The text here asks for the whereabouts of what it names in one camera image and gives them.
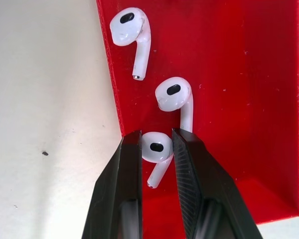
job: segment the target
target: earbud stem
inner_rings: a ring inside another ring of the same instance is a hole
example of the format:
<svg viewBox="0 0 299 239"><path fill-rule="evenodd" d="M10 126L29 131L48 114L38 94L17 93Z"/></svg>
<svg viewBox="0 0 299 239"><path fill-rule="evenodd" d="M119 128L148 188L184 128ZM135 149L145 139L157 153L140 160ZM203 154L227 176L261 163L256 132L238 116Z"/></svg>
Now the earbud stem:
<svg viewBox="0 0 299 239"><path fill-rule="evenodd" d="M174 154L172 154L167 160L162 163L157 163L148 179L148 186L151 188L157 188L161 179L163 178L166 170L168 169Z"/></svg>
<svg viewBox="0 0 299 239"><path fill-rule="evenodd" d="M180 109L180 128L193 133L194 101L191 94L188 101Z"/></svg>
<svg viewBox="0 0 299 239"><path fill-rule="evenodd" d="M146 69L148 67L150 39L142 39L142 41L137 41L137 44L132 75L135 80L142 81L145 78Z"/></svg>

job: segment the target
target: wireless earbud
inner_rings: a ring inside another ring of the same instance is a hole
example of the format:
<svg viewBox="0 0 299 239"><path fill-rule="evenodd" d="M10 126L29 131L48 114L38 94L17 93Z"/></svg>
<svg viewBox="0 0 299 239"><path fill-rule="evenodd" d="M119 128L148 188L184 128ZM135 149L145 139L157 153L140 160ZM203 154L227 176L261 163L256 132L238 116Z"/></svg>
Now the wireless earbud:
<svg viewBox="0 0 299 239"><path fill-rule="evenodd" d="M112 19L110 29L113 42L117 46L137 42L132 75L135 80L142 81L150 55L150 23L147 16L136 7L124 9Z"/></svg>
<svg viewBox="0 0 299 239"><path fill-rule="evenodd" d="M193 94L184 78L172 77L163 81L156 88L155 96L162 111L180 109L180 128L193 132Z"/></svg>
<svg viewBox="0 0 299 239"><path fill-rule="evenodd" d="M143 134L142 158L148 162L156 163L148 179L149 187L158 187L173 156L173 142L166 134L160 132Z"/></svg>

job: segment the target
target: earbud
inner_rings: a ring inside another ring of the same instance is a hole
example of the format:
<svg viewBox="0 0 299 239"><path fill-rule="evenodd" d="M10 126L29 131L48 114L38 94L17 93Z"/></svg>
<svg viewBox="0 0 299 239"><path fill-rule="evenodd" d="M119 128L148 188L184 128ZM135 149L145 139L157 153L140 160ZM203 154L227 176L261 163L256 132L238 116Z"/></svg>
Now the earbud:
<svg viewBox="0 0 299 239"><path fill-rule="evenodd" d="M158 187L173 156L173 142L166 134L148 132L142 135L142 158L148 162L156 163L148 179L149 187Z"/></svg>
<svg viewBox="0 0 299 239"><path fill-rule="evenodd" d="M137 42L133 67L133 78L142 81L145 78L150 55L150 23L145 13L136 7L119 12L111 21L110 29L113 43L127 46Z"/></svg>
<svg viewBox="0 0 299 239"><path fill-rule="evenodd" d="M172 77L163 81L156 88L155 96L162 111L180 109L180 128L193 132L193 94L184 78Z"/></svg>

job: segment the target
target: white table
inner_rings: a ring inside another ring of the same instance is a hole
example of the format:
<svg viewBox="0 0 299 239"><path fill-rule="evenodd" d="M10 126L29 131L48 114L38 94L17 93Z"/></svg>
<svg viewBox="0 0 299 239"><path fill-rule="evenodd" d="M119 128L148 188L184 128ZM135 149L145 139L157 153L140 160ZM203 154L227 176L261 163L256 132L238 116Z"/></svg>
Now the white table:
<svg viewBox="0 0 299 239"><path fill-rule="evenodd" d="M80 238L120 139L95 0L0 0L0 239Z"/></svg>

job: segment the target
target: red plastic surface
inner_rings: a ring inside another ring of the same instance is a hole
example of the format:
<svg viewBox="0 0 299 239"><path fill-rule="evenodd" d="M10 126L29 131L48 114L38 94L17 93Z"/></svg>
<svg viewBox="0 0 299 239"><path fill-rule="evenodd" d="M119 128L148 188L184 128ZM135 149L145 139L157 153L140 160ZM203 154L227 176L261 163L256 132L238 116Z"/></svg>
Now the red plastic surface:
<svg viewBox="0 0 299 239"><path fill-rule="evenodd" d="M179 112L154 91L185 78L193 132L236 180L257 223L299 215L299 2L296 0L97 0L122 135L171 135ZM115 46L111 19L124 8L148 16L152 45L144 81L132 78L136 43ZM143 161L144 239L185 238L174 163L157 189Z"/></svg>

